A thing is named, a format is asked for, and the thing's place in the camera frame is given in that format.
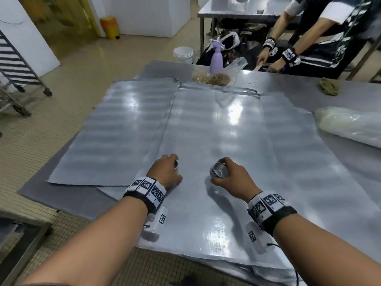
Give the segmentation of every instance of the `white bucket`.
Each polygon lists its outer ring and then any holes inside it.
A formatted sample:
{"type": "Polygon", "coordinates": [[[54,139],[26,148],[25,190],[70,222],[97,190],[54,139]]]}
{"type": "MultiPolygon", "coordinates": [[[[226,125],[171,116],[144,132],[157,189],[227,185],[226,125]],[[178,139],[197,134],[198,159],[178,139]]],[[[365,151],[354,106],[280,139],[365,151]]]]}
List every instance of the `white bucket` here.
{"type": "Polygon", "coordinates": [[[179,63],[192,64],[193,62],[193,49],[190,47],[177,47],[173,50],[173,56],[179,63]]]}

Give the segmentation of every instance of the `hand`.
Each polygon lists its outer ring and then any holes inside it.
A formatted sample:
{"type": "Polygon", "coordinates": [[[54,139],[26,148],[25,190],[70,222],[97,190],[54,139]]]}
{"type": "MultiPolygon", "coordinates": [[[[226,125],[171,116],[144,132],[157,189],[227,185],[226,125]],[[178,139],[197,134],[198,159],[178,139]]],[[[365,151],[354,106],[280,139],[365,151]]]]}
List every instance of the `hand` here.
{"type": "Polygon", "coordinates": [[[171,156],[163,155],[160,159],[154,162],[147,173],[147,177],[154,178],[163,187],[169,187],[178,184],[183,180],[183,177],[174,171],[174,161],[179,157],[176,154],[171,156]]]}
{"type": "Polygon", "coordinates": [[[269,47],[263,48],[261,53],[258,55],[257,66],[260,64],[261,61],[263,61],[263,64],[265,64],[269,56],[270,56],[270,48],[269,47]]]}
{"type": "Polygon", "coordinates": [[[249,203],[250,200],[262,191],[255,185],[246,169],[229,157],[220,159],[218,162],[226,164],[227,178],[212,178],[210,181],[216,186],[223,187],[233,197],[237,197],[249,203]]]}
{"type": "Polygon", "coordinates": [[[285,66],[286,62],[283,60],[283,58],[279,58],[277,61],[275,61],[273,64],[269,66],[266,72],[278,73],[285,66]]]}

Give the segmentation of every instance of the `yellow door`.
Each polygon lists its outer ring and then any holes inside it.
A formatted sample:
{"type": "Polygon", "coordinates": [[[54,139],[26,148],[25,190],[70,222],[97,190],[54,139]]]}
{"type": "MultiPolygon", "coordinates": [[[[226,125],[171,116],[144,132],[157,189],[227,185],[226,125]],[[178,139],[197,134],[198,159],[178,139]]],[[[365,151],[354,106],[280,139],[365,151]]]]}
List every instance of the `yellow door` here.
{"type": "Polygon", "coordinates": [[[58,59],[97,39],[87,0],[19,0],[58,59]]]}

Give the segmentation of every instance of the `small metal tin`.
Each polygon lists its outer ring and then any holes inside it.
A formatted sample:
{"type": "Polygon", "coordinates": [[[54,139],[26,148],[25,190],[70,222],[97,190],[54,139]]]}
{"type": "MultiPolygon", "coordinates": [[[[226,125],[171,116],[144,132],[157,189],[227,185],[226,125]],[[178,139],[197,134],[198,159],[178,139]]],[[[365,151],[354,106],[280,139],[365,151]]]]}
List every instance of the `small metal tin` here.
{"type": "Polygon", "coordinates": [[[174,172],[177,173],[179,171],[179,163],[175,160],[173,163],[174,172]]]}
{"type": "Polygon", "coordinates": [[[226,178],[228,171],[226,164],[217,162],[209,170],[209,174],[212,178],[226,178]]]}

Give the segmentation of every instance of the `rack wheel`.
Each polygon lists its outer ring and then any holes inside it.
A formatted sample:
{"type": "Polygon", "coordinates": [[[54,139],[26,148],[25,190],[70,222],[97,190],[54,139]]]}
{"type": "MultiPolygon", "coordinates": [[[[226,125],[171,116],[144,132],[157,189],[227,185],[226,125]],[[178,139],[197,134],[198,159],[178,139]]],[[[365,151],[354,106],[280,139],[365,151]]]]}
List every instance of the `rack wheel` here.
{"type": "Polygon", "coordinates": [[[14,85],[15,87],[16,87],[16,89],[18,90],[18,91],[20,91],[20,92],[25,92],[25,89],[22,87],[22,86],[20,86],[20,85],[14,85]]]}
{"type": "Polygon", "coordinates": [[[17,105],[13,106],[13,109],[20,113],[22,116],[31,116],[31,112],[26,110],[25,108],[19,107],[17,105]]]}
{"type": "Polygon", "coordinates": [[[50,97],[50,96],[53,95],[53,93],[50,91],[49,88],[45,88],[45,90],[44,90],[44,94],[45,94],[46,96],[48,96],[48,97],[50,97]]]}

